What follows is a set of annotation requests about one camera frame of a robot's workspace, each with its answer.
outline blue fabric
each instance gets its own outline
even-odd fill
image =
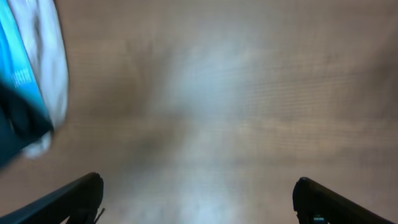
[[[0,0],[0,82],[49,119],[17,24],[6,0]]]
[[[53,129],[6,0],[0,0],[0,168]]]

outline cloth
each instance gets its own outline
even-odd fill
[[[0,82],[0,168],[50,130],[41,112]]]
[[[52,126],[58,128],[67,111],[68,70],[57,11],[52,0],[8,0],[17,22]],[[50,146],[51,133],[23,149],[37,157]]]

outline dark fabric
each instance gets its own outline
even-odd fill
[[[47,119],[0,83],[0,168],[52,129]]]

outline wooden floor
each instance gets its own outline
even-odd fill
[[[0,215],[97,171],[99,223],[298,223],[301,176],[398,222],[396,0],[56,3],[67,122]]]

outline towel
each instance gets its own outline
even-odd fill
[[[52,0],[8,0],[42,99],[53,127],[64,122],[68,100],[68,69],[57,10]],[[51,132],[23,149],[27,157],[43,154]]]

